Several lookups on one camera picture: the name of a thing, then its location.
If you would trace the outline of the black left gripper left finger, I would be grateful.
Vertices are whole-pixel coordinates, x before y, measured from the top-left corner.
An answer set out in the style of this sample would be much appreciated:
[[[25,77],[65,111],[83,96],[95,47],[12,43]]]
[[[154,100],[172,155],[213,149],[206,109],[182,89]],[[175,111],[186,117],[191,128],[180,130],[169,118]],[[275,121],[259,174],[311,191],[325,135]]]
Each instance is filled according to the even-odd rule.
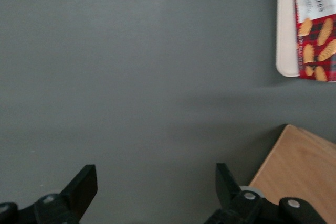
[[[95,165],[85,165],[60,192],[45,195],[18,209],[14,202],[1,203],[1,223],[79,223],[98,191]]]

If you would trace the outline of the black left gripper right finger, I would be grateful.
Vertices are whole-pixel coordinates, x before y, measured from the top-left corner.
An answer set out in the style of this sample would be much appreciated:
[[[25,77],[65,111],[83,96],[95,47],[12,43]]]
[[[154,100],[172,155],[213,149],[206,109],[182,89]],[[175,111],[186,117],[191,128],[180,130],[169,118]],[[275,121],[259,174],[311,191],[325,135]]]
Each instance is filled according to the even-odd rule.
[[[252,187],[240,187],[225,163],[216,164],[215,185],[221,208],[206,223],[326,223],[307,201],[285,197],[273,204]]]

